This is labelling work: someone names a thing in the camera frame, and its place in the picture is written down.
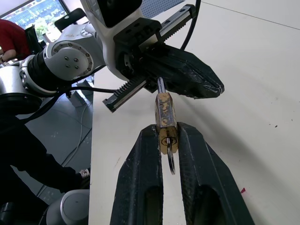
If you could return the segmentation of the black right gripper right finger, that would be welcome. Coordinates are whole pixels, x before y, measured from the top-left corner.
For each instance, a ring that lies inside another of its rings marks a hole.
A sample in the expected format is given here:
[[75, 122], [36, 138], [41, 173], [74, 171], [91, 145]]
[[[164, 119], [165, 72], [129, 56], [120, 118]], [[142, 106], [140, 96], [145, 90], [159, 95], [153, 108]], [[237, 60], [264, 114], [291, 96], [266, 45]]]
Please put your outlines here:
[[182, 199], [188, 225], [252, 225], [227, 165], [193, 126], [178, 123]]

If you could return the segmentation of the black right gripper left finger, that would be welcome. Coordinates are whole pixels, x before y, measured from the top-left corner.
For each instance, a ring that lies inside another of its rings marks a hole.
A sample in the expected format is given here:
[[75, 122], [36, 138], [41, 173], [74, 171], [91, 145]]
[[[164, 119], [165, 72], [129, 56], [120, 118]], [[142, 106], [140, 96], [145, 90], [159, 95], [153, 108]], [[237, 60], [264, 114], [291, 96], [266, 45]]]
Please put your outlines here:
[[110, 223], [161, 225], [163, 175], [155, 125], [140, 131], [117, 180]]

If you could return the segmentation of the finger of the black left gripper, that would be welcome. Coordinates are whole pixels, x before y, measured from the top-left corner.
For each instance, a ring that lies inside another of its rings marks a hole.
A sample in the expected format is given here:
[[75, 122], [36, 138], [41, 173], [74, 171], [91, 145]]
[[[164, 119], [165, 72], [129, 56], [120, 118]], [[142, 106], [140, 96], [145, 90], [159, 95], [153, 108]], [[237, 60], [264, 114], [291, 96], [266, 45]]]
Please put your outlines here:
[[222, 81], [210, 66], [191, 53], [148, 53], [145, 71], [162, 77], [166, 89], [189, 98], [217, 98], [222, 94]]
[[222, 81], [212, 70], [194, 54], [168, 45], [162, 47], [161, 59], [164, 75], [173, 87], [181, 90], [223, 90]]

